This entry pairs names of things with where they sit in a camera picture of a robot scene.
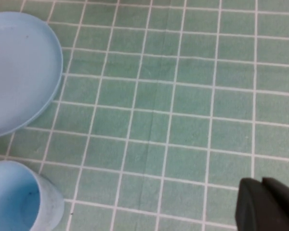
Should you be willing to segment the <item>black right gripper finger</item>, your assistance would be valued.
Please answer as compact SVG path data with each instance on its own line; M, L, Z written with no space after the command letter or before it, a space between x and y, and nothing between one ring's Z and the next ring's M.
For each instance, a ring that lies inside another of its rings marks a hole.
M289 187L274 178L243 178L235 213L239 231L289 231Z

